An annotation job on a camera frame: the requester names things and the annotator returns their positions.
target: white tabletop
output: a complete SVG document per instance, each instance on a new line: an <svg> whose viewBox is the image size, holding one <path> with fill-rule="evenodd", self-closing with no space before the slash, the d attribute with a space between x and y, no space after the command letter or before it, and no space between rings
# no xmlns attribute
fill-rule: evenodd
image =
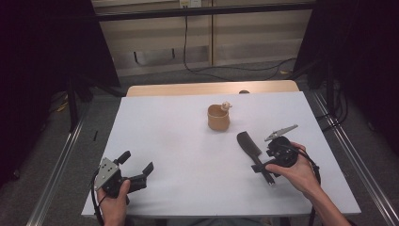
<svg viewBox="0 0 399 226"><path fill-rule="evenodd" d="M231 125L216 132L207 125L209 105L229 101ZM127 214L144 218L297 216L311 204L283 177L269 186L254 173L237 143L247 131L262 151L274 130L297 124L285 136L304 144L320 167L322 187L344 214L359 213L302 92L122 98L104 157L129 150L122 176L135 176L150 163L147 188L129 194ZM269 159L267 154L261 158ZM93 215L88 196L84 216Z"/></svg>

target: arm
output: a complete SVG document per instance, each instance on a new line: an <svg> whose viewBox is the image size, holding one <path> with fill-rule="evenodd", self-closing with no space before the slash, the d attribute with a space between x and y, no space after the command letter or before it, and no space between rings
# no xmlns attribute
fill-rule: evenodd
<svg viewBox="0 0 399 226"><path fill-rule="evenodd" d="M294 142L292 144L299 148L299 151L305 152L304 146ZM296 163L290 168L269 164L266 169L283 175L297 190L301 191L311 201L324 225L350 225L323 188L320 187L311 169L310 162L304 156L299 155Z"/></svg>
<svg viewBox="0 0 399 226"><path fill-rule="evenodd" d="M130 180L125 180L120 187L116 199L105 197L105 191L97 191L97 200L103 212L104 226L123 226L126 218L126 195L130 188Z"/></svg>

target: person's left hand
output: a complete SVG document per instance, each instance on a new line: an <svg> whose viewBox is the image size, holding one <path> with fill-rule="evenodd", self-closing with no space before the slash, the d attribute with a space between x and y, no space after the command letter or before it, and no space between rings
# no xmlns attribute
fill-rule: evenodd
<svg viewBox="0 0 399 226"><path fill-rule="evenodd" d="M125 180L120 187L120 194L116 199L105 197L105 191L97 191L97 200L103 212L105 226L123 226L126 218L126 195L130 188L130 180Z"/></svg>

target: brown cup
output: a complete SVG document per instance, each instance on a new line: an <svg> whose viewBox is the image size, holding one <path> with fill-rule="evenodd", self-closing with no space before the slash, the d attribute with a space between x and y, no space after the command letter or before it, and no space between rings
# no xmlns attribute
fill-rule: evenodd
<svg viewBox="0 0 399 226"><path fill-rule="evenodd" d="M210 105L208 107L208 125L213 130L227 130L230 125L229 111L223 111L221 105Z"/></svg>

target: hand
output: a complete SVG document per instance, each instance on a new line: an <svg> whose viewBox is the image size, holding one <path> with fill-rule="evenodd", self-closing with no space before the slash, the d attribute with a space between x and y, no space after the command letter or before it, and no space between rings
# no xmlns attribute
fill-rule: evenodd
<svg viewBox="0 0 399 226"><path fill-rule="evenodd" d="M125 180L120 187L120 194L116 199L105 197L106 193L100 188L97 191L97 200L101 201L105 226L123 226L126 218L126 195L130 188L130 180Z"/></svg>
<svg viewBox="0 0 399 226"><path fill-rule="evenodd" d="M295 142L291 142L294 147L297 147L300 152L305 153L306 148ZM293 186L301 191L305 197L309 198L309 193L315 188L321 188L317 179L314 175L314 172L311 168L311 163L301 154L298 155L296 163L290 168L284 168L277 166L275 164L266 165L266 169L281 174L285 178L287 178Z"/></svg>

